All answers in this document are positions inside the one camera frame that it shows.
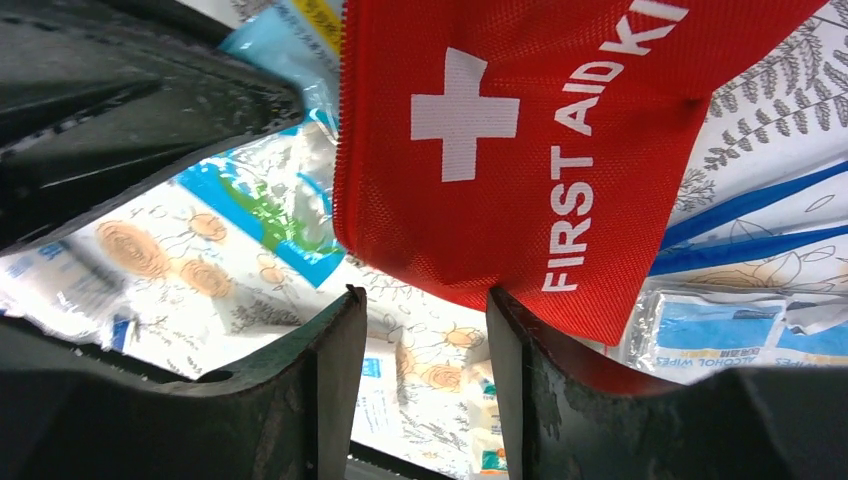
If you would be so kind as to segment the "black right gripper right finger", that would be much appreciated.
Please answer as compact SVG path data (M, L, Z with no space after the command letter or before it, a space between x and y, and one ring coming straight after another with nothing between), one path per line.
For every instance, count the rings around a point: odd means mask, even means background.
M513 479L843 479L847 371L731 368L692 385L630 369L501 289L486 320Z

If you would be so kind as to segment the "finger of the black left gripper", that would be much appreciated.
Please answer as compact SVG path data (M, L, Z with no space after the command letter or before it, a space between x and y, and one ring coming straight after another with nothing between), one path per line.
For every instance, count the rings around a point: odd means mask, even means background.
M1 251L60 240L200 160L299 123L299 90L180 1L1 5Z

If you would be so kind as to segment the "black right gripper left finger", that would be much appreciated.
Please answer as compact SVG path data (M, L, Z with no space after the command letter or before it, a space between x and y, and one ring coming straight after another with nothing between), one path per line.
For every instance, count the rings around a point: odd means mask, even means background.
M367 296L188 381L1 321L5 479L341 479Z

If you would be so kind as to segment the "blue cotton swab packet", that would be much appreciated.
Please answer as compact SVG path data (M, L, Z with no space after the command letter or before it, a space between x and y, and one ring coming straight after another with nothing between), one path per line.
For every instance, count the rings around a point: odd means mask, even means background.
M332 227L342 20L339 1L274 1L230 34L220 49L297 87L304 117L177 177L315 287L346 255Z

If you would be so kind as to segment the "red first aid pouch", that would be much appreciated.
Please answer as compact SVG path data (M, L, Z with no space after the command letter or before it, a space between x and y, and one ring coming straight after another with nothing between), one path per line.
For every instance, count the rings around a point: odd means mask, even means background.
M483 309L613 345L713 92L817 1L349 1L334 230Z

